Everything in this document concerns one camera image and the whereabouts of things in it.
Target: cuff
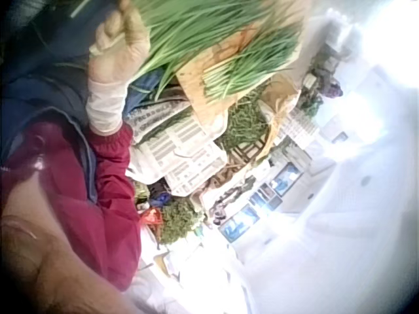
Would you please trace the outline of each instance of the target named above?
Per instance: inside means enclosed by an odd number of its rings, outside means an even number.
[[[132,128],[124,122],[118,132],[108,136],[96,134],[88,128],[87,138],[92,145],[110,144],[120,141],[121,144],[128,147],[131,145]]]

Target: green beans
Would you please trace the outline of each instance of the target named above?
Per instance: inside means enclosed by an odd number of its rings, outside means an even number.
[[[221,148],[230,152],[239,144],[252,144],[268,131],[268,124],[257,101],[267,83],[258,86],[228,109],[227,129],[215,140]]]
[[[157,97],[175,72],[203,50],[266,18],[258,0],[134,0],[150,29],[150,56],[133,80],[166,66]]]

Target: white plastic crate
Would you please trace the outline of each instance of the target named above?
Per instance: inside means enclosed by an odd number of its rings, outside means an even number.
[[[138,147],[131,147],[131,162],[126,175],[145,184],[156,182],[181,164],[192,160],[203,147],[211,143],[215,145],[213,140],[225,131],[227,120],[225,112],[211,126],[204,127],[192,114],[162,131],[157,137]],[[220,156],[213,146],[211,149],[215,156],[210,162]]]
[[[226,152],[214,142],[210,142],[164,178],[172,190],[172,195],[188,196],[226,164]]]

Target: gloved hand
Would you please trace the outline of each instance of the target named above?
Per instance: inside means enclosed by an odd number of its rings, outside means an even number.
[[[150,50],[149,32],[130,0],[120,0],[119,10],[99,25],[90,50],[86,105],[90,128],[97,134],[111,135],[122,125],[129,81]]]

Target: green onion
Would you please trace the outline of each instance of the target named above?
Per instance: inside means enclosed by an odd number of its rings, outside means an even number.
[[[238,55],[204,71],[206,97],[224,99],[248,90],[287,62],[298,45],[302,25],[294,22],[282,26],[290,17],[288,8],[283,7],[280,18],[268,18]]]
[[[150,56],[132,80],[166,66],[158,97],[175,72],[203,50],[266,18],[261,0],[133,0],[150,29]]]

